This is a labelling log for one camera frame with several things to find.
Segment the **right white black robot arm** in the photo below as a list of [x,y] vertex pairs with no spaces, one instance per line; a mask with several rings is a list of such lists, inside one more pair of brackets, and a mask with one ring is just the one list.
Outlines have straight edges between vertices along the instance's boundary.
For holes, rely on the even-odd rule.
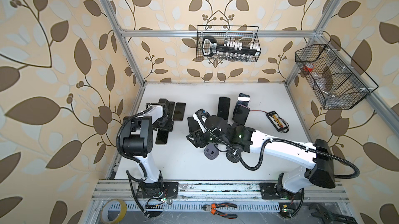
[[336,179],[353,179],[360,175],[352,162],[330,152],[326,141],[294,142],[274,137],[243,125],[230,125],[218,116],[203,109],[188,118],[187,140],[196,148],[203,148],[211,160],[223,152],[232,163],[241,163],[249,171],[261,168],[264,156],[272,155],[298,164],[289,173],[280,173],[277,183],[266,193],[280,199],[300,202],[293,210],[284,207],[279,215],[284,219],[294,218],[304,203],[304,190],[314,185],[320,188],[335,188]]

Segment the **red-edged black phone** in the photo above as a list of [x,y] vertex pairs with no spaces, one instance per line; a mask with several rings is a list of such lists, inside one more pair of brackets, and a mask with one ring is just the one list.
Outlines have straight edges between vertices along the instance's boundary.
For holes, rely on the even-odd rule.
[[244,105],[238,105],[237,110],[233,116],[233,121],[239,125],[245,125],[248,115],[250,113],[250,108]]

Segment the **front right grey phone stand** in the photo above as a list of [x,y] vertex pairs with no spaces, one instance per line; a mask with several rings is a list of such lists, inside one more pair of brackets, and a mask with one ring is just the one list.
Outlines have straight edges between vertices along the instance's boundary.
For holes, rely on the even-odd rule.
[[226,153],[226,157],[232,163],[238,163],[240,161],[239,156],[237,154],[232,153],[232,152],[227,152]]

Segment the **yellow tape roll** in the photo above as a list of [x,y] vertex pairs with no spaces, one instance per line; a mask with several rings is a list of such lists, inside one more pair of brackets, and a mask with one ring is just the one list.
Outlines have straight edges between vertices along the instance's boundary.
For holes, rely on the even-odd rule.
[[103,224],[118,224],[127,214],[127,204],[120,199],[107,201],[100,211],[100,221]]

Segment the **grey phone stand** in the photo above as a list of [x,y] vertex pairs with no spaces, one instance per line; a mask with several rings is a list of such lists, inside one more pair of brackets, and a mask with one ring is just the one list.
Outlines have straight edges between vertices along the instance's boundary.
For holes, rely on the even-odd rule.
[[238,163],[240,161],[239,156],[237,154],[232,153],[232,152],[227,152],[226,153],[226,157],[232,163]]
[[219,150],[214,144],[208,144],[204,148],[204,155],[209,159],[209,160],[214,160],[218,157],[219,155]]

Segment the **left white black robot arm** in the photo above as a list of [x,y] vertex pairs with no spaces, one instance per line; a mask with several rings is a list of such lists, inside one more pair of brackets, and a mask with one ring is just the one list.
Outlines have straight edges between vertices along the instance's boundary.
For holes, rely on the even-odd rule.
[[129,169],[126,175],[135,203],[148,219],[155,217],[143,206],[137,197],[141,190],[144,198],[160,200],[166,198],[168,190],[164,186],[162,172],[157,168],[151,151],[154,146],[153,130],[170,132],[173,129],[172,107],[167,99],[160,99],[158,103],[147,103],[143,111],[132,116],[126,116],[116,136],[116,149],[125,159],[136,162],[141,170],[141,178],[131,175]]

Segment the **black connector board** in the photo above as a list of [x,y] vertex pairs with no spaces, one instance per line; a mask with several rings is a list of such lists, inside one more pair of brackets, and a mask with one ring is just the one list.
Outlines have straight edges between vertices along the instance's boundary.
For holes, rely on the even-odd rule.
[[275,111],[268,112],[266,116],[269,119],[269,121],[272,123],[277,132],[280,133],[289,132],[289,124],[283,118],[281,118]]

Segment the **black socket tool set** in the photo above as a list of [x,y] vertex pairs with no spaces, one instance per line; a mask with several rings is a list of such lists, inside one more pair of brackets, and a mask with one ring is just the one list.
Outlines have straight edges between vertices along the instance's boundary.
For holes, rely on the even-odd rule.
[[212,57],[214,55],[220,56],[223,53],[230,55],[241,54],[249,56],[258,56],[261,53],[260,47],[257,45],[251,45],[250,47],[244,47],[242,43],[238,42],[227,42],[226,44],[218,44],[216,39],[211,36],[206,36],[202,40],[201,51],[203,56]]

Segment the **black adjustable wrench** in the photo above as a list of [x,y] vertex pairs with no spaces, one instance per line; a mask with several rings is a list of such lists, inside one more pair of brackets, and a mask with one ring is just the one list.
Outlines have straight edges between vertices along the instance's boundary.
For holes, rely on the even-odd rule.
[[312,203],[309,206],[309,210],[315,210],[315,212],[311,213],[312,217],[320,218],[325,224],[333,224],[334,222],[343,224],[357,224],[357,221],[354,217],[332,213],[319,203]]

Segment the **front left grey phone stand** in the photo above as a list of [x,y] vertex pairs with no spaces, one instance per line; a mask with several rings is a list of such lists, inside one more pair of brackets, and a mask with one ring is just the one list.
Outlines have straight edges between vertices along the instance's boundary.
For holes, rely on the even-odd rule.
[[214,160],[218,157],[219,155],[219,150],[214,144],[208,144],[204,148],[204,155],[209,159],[209,160]]

